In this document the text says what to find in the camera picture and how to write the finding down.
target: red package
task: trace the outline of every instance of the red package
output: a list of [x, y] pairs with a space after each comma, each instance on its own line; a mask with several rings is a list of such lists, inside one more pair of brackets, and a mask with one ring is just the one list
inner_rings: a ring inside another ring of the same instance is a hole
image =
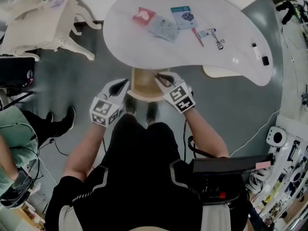
[[139, 13], [134, 15], [133, 21], [142, 26], [147, 26], [155, 14], [156, 13], [151, 10], [139, 7]]

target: white table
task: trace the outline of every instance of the white table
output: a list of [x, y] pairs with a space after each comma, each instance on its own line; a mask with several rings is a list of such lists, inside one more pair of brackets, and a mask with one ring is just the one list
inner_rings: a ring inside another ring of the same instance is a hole
[[0, 54], [17, 57], [39, 56], [26, 51], [42, 48], [57, 51], [59, 47], [84, 54], [94, 60], [94, 54], [79, 46], [69, 36], [71, 30], [81, 35], [74, 27], [76, 15], [82, 16], [94, 29], [101, 29], [101, 24], [94, 24], [89, 12], [79, 6], [75, 0], [64, 0], [58, 7], [43, 7], [27, 12], [24, 17], [14, 19], [7, 27]]
[[[132, 21], [139, 7], [174, 21], [170, 8], [190, 6], [198, 23], [197, 31], [215, 28], [224, 49], [217, 48], [212, 36], [203, 38], [204, 48], [190, 29], [180, 32], [175, 43], [153, 37]], [[127, 65], [161, 69], [181, 65], [221, 67], [245, 76], [260, 86], [271, 78], [273, 59], [267, 41], [258, 28], [225, 0], [118, 0], [109, 10], [103, 27], [110, 52]], [[256, 43], [269, 65], [258, 60], [252, 48]]]

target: black shoe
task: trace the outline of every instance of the black shoe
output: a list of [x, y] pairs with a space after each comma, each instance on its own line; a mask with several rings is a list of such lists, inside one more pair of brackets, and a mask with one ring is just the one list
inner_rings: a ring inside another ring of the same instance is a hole
[[146, 113], [146, 124], [149, 125], [151, 122], [155, 121], [158, 111], [157, 102], [149, 103], [148, 111]]
[[49, 111], [45, 119], [49, 122], [53, 122], [53, 112]]
[[127, 94], [124, 99], [124, 104], [126, 107], [126, 112], [132, 112], [134, 115], [136, 114], [137, 103], [132, 96]]
[[67, 109], [66, 117], [69, 118], [69, 121], [72, 124], [70, 129], [74, 127], [75, 116], [76, 116], [75, 109], [72, 106], [69, 106]]

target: white marker cube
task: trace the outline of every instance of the white marker cube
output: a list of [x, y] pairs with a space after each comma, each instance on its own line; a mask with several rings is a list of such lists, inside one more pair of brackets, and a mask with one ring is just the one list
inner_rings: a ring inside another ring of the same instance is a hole
[[191, 96], [185, 82], [164, 95], [164, 98], [171, 103], [180, 113], [194, 107], [196, 102]]
[[119, 117], [120, 106], [95, 97], [90, 108], [91, 121], [108, 127]]

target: gray floor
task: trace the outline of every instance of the gray floor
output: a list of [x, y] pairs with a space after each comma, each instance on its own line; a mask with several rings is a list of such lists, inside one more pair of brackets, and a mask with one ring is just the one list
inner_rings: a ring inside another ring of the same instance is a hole
[[[249, 140], [271, 114], [279, 110], [282, 96], [282, 50], [273, 4], [271, 0], [257, 0], [243, 12], [257, 25], [271, 48], [274, 69], [268, 85], [259, 87], [244, 77], [210, 78], [202, 72], [200, 66], [172, 69], [192, 86], [196, 108], [222, 136], [230, 153]], [[91, 102], [105, 83], [115, 78], [131, 78], [131, 67], [118, 61], [108, 51], [102, 30], [93, 30], [87, 26], [78, 29], [82, 31], [82, 36], [74, 39], [95, 53], [95, 61], [91, 62], [83, 55], [62, 49], [58, 52], [41, 51], [33, 84], [36, 96], [26, 104], [27, 109], [41, 117], [49, 110], [53, 111], [56, 120], [64, 117], [69, 104], [74, 105], [77, 112], [74, 129], [57, 139], [58, 147], [64, 153], [70, 153], [89, 128]], [[144, 126], [145, 112], [146, 104], [138, 103], [137, 119]], [[275, 117], [235, 156], [266, 153], [269, 147], [265, 143], [265, 137], [269, 126], [275, 124]], [[174, 131], [183, 158], [184, 116], [161, 102], [159, 121], [164, 121]], [[107, 145], [111, 132], [112, 128], [106, 132]], [[101, 148], [96, 164], [103, 155]], [[56, 181], [59, 181], [66, 157], [60, 155], [53, 144], [42, 149], [40, 157]], [[187, 161], [190, 162], [192, 158], [193, 154], [187, 151]], [[44, 177], [40, 179], [40, 194], [45, 194], [46, 199], [50, 199], [55, 184], [43, 167], [41, 172]]]

